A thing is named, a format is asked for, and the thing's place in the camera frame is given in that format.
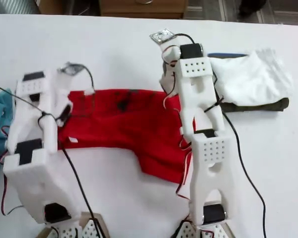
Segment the white bracket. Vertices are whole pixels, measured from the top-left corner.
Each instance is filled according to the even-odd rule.
[[[162,52],[170,48],[164,58],[176,61],[172,70],[175,73],[175,85],[178,90],[181,104],[180,132],[187,141],[192,144],[193,174],[190,185],[190,213],[193,223],[200,226],[204,223],[204,206],[207,198],[213,190],[218,190],[221,195],[221,205],[224,209],[225,219],[232,217],[234,208],[234,185],[229,165],[230,138],[224,131],[224,120],[220,106],[214,106],[217,102],[213,84],[213,71],[210,59],[207,57],[181,59],[173,58],[178,55],[180,44],[177,38],[160,45]],[[199,130],[213,129],[215,137],[206,137],[203,133],[195,132],[193,121],[197,114],[202,113],[208,117],[211,126],[205,123]]]

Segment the hole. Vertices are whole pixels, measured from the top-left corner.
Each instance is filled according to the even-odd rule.
[[[211,172],[212,175],[215,175],[216,173],[220,172],[222,169],[222,163],[216,162],[214,164],[209,165],[209,171]]]

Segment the white plastic part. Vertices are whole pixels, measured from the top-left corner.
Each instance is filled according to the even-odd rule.
[[[179,45],[177,39],[162,44],[163,51],[171,45]],[[178,47],[172,47],[170,56],[176,55]],[[234,209],[234,184],[229,165],[230,137],[224,131],[224,120],[220,106],[204,112],[216,102],[213,85],[213,71],[209,58],[179,59],[174,68],[167,68],[175,73],[176,88],[181,104],[181,134],[192,144],[193,172],[190,184],[190,213],[196,226],[204,222],[204,206],[220,203],[225,219],[231,218]],[[193,120],[196,115],[208,117],[211,125],[202,123],[199,130],[213,129],[215,137],[207,138],[203,133],[195,133]],[[209,194],[218,190],[221,201],[207,201]]]
[[[66,208],[70,219],[55,222],[53,226],[71,226],[80,219],[81,210],[76,194],[65,177],[67,163],[61,157],[54,156],[57,152],[57,118],[67,105],[72,77],[55,71],[44,71],[44,77],[17,84],[16,95],[34,104],[39,110],[28,103],[17,100],[15,116],[10,126],[7,148],[10,156],[4,160],[3,172],[17,190],[22,205],[37,223],[49,223],[45,220],[44,208],[47,204],[58,203]],[[40,94],[39,102],[30,100],[31,94]],[[31,162],[19,164],[20,154],[15,154],[17,144],[27,140],[33,127],[38,127],[38,118],[42,112],[52,114],[40,120],[43,130],[42,148],[35,149]]]
[[[77,238],[104,238],[100,232],[100,227],[98,227],[99,234],[97,234],[97,230],[95,228],[94,222],[89,220],[81,232],[77,233]],[[73,224],[72,226],[67,227],[55,227],[59,232],[59,237],[56,231],[51,230],[47,238],[75,238],[76,230],[81,230],[81,227],[77,224]]]
[[[230,233],[227,233],[221,225],[208,226],[205,227],[204,231],[198,230],[196,232],[190,222],[182,223],[176,238],[200,238],[200,232],[202,232],[201,238],[212,238],[213,234],[209,231],[214,233],[214,238],[233,238],[233,236]]]
[[[44,207],[50,203],[58,203],[67,209],[72,217],[67,222],[79,220],[81,210],[72,186],[64,177],[61,158],[52,158],[45,148],[33,150],[29,164],[19,165],[19,158],[20,154],[6,156],[3,172],[35,221],[39,224],[46,223]]]
[[[104,238],[100,232],[100,227],[97,225],[99,235],[97,235],[97,230],[95,228],[94,222],[89,220],[86,226],[83,229],[82,237],[83,238]]]

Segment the red fabric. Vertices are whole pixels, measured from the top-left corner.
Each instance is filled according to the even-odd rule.
[[[71,92],[73,116],[60,128],[59,139],[65,148],[130,149],[144,173],[181,183],[187,151],[179,148],[181,121],[173,110],[180,109],[180,104],[178,97],[167,99],[166,110],[164,97],[163,92],[147,90],[98,90],[90,96]],[[78,143],[71,143],[69,137]]]

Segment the white towel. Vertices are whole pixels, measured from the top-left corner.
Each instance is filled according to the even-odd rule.
[[[224,102],[258,106],[275,103],[293,92],[292,78],[272,49],[241,58],[210,59],[218,78],[215,87]]]

